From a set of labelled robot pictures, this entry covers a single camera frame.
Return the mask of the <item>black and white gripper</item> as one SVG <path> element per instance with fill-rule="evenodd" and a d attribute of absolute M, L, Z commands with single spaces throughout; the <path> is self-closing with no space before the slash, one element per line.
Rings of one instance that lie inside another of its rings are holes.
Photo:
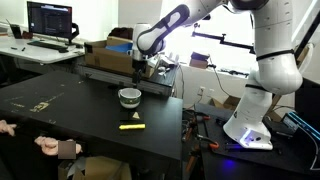
<path fill-rule="evenodd" d="M 133 28 L 132 67 L 134 68 L 134 74 L 132 76 L 132 83 L 137 83 L 137 87 L 141 86 L 141 75 L 145 71 L 146 67 L 146 60 L 144 59 L 143 54 L 138 49 L 138 36 L 140 33 L 150 28 L 151 25 L 147 23 L 138 23 Z"/>

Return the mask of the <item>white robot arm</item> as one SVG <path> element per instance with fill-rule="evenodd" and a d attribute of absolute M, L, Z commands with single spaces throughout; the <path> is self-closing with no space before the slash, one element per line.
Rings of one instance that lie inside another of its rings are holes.
<path fill-rule="evenodd" d="M 154 26 L 135 35 L 136 51 L 144 56 L 163 50 L 164 38 L 174 29 L 190 26 L 223 5 L 231 6 L 236 13 L 248 12 L 253 16 L 257 62 L 223 130 L 244 148 L 271 150 L 271 133 L 262 122 L 263 116 L 274 95 L 293 93 L 303 81 L 291 41 L 292 0 L 186 0 Z"/>

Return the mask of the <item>person's right hand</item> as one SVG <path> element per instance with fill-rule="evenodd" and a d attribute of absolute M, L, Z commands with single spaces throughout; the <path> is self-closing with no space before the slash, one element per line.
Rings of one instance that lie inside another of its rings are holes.
<path fill-rule="evenodd" d="M 52 137 L 39 136 L 34 142 L 41 147 L 44 154 L 56 156 L 58 154 L 59 141 Z"/>

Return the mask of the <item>person's left hand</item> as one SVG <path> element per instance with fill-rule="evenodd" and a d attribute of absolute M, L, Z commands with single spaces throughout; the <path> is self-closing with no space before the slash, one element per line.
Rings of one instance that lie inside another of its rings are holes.
<path fill-rule="evenodd" d="M 8 133 L 10 136 L 15 135 L 14 129 L 17 127 L 16 124 L 8 124 L 5 120 L 0 121 L 0 132 Z"/>

